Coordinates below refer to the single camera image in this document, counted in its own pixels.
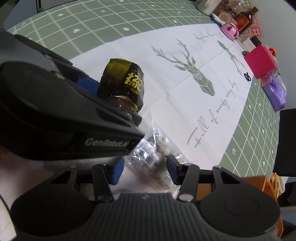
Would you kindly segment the black yellow snack packet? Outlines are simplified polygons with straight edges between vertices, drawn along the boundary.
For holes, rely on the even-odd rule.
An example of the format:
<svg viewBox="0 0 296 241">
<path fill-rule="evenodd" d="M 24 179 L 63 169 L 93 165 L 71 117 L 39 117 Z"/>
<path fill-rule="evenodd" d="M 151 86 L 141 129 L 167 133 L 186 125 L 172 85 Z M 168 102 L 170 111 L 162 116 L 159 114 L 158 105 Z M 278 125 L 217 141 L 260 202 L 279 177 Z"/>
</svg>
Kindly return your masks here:
<svg viewBox="0 0 296 241">
<path fill-rule="evenodd" d="M 110 59 L 96 95 L 115 107 L 138 113 L 144 105 L 144 73 L 131 61 Z"/>
</svg>

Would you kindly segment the clear packet of white candies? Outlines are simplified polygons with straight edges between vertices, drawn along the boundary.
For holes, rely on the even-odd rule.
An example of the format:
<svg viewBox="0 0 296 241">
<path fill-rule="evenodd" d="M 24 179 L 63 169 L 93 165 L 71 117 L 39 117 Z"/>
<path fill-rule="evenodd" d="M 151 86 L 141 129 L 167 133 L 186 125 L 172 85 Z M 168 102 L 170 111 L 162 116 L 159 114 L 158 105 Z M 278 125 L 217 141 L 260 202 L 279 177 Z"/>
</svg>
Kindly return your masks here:
<svg viewBox="0 0 296 241">
<path fill-rule="evenodd" d="M 180 164 L 189 161 L 155 122 L 149 109 L 144 109 L 140 114 L 142 122 L 139 128 L 144 131 L 145 136 L 134 150 L 125 156 L 125 163 L 157 192 L 170 192 L 173 197 L 176 197 L 179 187 L 170 177 L 167 157 L 170 154 L 173 155 Z"/>
</svg>

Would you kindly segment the orange storage box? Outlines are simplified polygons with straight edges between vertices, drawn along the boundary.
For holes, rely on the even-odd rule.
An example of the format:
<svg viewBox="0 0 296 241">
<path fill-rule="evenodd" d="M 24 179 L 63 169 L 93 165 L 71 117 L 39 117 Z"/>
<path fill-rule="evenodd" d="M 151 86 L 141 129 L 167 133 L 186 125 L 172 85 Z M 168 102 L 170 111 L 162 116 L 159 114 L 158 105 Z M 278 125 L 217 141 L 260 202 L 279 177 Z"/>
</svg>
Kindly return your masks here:
<svg viewBox="0 0 296 241">
<path fill-rule="evenodd" d="M 216 230 L 236 237 L 256 237 L 276 228 L 276 201 L 238 176 L 214 173 L 215 189 L 199 203 L 203 219 Z"/>
</svg>

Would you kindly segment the white deer table runner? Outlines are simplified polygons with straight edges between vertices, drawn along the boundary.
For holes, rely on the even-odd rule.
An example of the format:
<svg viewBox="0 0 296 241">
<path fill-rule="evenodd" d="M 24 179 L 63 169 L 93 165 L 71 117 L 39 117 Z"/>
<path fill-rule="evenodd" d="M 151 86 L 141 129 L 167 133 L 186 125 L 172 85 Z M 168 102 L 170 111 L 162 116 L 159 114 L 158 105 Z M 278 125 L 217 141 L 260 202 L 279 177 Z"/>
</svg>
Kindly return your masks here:
<svg viewBox="0 0 296 241">
<path fill-rule="evenodd" d="M 185 132 L 207 106 L 215 106 L 224 95 L 230 78 L 237 84 L 235 95 L 245 97 L 249 86 L 244 76 L 237 74 L 219 49 L 218 41 L 227 47 L 234 44 L 213 24 L 193 24 L 148 30 L 102 45 L 91 33 L 70 43 L 49 49 L 73 63 L 87 75 L 100 79 L 104 66 L 111 58 L 125 58 L 142 67 L 145 73 L 144 107 L 150 108 L 160 125 L 181 146 L 189 158 L 194 151 L 185 148 Z M 22 62 L 60 73 L 55 63 L 42 53 L 25 45 L 16 37 L 1 31 L 1 66 Z M 29 160 L 6 148 L 1 155 L 1 194 L 12 204 L 21 194 L 40 183 L 46 176 L 45 163 L 60 167 L 64 163 L 88 168 L 107 164 L 110 157 L 77 160 Z"/>
</svg>

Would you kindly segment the folded beige cloths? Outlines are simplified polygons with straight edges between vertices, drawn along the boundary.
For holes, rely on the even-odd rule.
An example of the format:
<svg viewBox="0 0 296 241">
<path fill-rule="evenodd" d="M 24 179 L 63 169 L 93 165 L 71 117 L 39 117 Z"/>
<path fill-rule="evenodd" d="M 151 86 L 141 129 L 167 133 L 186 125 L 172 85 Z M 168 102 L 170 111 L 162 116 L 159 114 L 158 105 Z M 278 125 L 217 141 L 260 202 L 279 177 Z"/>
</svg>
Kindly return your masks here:
<svg viewBox="0 0 296 241">
<path fill-rule="evenodd" d="M 272 183 L 276 198 L 284 193 L 287 180 L 288 177 L 278 176 L 278 174 L 275 172 L 272 173 L 270 181 Z"/>
</svg>

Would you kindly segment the small black clip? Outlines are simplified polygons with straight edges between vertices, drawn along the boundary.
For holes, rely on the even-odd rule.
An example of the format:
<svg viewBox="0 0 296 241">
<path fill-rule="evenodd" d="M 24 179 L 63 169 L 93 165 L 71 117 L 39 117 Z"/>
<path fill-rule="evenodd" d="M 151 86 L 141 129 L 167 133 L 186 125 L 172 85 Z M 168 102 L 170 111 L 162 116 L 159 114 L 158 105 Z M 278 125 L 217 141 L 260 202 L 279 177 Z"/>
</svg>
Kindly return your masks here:
<svg viewBox="0 0 296 241">
<path fill-rule="evenodd" d="M 249 76 L 248 73 L 244 73 L 244 77 L 245 77 L 245 79 L 246 79 L 248 82 L 251 81 L 251 77 Z"/>
</svg>

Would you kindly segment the purple tissue pack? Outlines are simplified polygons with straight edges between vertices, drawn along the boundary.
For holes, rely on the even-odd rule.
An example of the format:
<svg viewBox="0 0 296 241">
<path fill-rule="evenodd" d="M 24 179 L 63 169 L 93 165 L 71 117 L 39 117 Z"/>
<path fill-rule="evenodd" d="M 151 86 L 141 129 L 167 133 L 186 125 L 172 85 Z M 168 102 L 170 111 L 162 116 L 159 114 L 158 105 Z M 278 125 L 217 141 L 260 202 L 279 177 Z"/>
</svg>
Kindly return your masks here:
<svg viewBox="0 0 296 241">
<path fill-rule="evenodd" d="M 262 89 L 265 92 L 275 112 L 285 108 L 287 90 L 279 75 L 271 75 L 268 83 L 262 85 Z"/>
</svg>

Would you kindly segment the pink square box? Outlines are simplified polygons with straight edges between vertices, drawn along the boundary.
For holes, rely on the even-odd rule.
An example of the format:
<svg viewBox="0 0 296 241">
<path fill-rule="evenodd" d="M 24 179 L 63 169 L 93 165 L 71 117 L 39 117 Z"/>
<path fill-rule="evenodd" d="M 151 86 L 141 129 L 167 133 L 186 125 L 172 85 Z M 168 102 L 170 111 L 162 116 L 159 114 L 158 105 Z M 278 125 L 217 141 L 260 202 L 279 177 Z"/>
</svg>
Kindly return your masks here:
<svg viewBox="0 0 296 241">
<path fill-rule="evenodd" d="M 265 45 L 258 45 L 244 56 L 255 78 L 261 79 L 278 68 L 277 62 Z"/>
</svg>

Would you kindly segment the white pink bottle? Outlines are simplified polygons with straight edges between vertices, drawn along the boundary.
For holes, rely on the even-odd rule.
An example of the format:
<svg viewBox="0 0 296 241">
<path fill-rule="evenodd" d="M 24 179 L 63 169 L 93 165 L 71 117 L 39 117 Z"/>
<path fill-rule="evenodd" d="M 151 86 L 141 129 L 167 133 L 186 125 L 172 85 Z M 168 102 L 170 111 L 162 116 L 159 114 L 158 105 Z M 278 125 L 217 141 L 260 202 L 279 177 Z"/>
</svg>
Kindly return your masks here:
<svg viewBox="0 0 296 241">
<path fill-rule="evenodd" d="M 220 3 L 221 0 L 201 0 L 196 8 L 203 14 L 209 16 Z"/>
</svg>

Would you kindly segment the pink round container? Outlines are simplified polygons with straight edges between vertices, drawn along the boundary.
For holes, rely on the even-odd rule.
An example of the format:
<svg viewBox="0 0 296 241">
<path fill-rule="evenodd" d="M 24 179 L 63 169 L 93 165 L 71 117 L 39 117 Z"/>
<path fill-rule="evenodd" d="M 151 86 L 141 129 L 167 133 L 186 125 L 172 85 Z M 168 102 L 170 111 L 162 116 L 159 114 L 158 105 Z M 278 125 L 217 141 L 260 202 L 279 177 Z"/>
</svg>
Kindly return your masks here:
<svg viewBox="0 0 296 241">
<path fill-rule="evenodd" d="M 239 37 L 239 30 L 236 27 L 236 25 L 232 23 L 225 23 L 221 25 L 221 31 L 224 33 L 224 35 L 234 41 Z"/>
</svg>

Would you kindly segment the orange toy figure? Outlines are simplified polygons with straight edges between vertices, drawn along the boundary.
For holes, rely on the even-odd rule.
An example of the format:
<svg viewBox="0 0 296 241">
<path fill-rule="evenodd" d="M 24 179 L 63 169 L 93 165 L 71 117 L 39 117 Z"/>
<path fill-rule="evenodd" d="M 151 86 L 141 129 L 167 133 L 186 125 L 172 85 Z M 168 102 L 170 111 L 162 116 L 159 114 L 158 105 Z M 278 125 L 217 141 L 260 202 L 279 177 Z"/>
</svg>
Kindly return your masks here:
<svg viewBox="0 0 296 241">
<path fill-rule="evenodd" d="M 274 48 L 269 48 L 270 53 L 272 54 L 272 56 L 277 56 L 277 51 Z"/>
</svg>

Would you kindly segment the small beige speaker box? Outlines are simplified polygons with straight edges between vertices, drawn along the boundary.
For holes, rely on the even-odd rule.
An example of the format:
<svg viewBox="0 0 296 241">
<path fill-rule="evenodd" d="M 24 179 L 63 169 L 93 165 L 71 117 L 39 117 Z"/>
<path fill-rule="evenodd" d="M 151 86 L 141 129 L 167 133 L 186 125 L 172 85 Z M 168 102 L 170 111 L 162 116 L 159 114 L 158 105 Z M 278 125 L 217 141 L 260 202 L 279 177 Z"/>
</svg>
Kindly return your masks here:
<svg viewBox="0 0 296 241">
<path fill-rule="evenodd" d="M 236 20 L 234 20 L 234 18 L 232 18 L 227 12 L 225 11 L 221 11 L 218 15 L 218 17 L 224 21 L 225 23 L 232 23 L 234 25 L 237 25 Z"/>
</svg>

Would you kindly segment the patterned game board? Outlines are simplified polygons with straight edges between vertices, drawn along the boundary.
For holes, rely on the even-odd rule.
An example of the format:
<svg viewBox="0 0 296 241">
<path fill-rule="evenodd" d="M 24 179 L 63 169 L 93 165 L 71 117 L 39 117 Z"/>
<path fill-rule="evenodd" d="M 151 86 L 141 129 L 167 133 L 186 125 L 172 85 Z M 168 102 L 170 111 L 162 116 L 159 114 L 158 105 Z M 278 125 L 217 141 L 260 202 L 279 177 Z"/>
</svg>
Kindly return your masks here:
<svg viewBox="0 0 296 241">
<path fill-rule="evenodd" d="M 242 3 L 242 10 L 243 11 L 249 11 L 250 9 L 252 9 L 254 7 L 254 5 L 252 4 L 252 1 L 249 1 L 249 0 L 241 1 L 241 3 Z M 249 28 L 246 29 L 240 35 L 241 39 L 251 38 L 252 36 L 255 36 L 257 38 L 264 37 L 263 30 L 261 29 L 258 13 L 256 13 L 252 17 L 252 20 L 253 20 L 252 25 L 250 25 Z"/>
</svg>

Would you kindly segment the brown liquor bottle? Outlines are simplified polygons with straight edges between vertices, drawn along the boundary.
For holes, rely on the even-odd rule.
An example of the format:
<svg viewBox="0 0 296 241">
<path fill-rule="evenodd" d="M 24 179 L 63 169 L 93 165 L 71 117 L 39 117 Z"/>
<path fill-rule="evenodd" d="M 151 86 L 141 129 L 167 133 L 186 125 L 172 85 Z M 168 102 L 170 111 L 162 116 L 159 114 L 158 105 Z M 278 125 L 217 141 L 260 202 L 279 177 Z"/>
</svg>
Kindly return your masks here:
<svg viewBox="0 0 296 241">
<path fill-rule="evenodd" d="M 244 32 L 253 22 L 252 17 L 258 12 L 257 7 L 253 7 L 248 11 L 243 11 L 235 17 L 237 28 L 240 33 Z"/>
</svg>

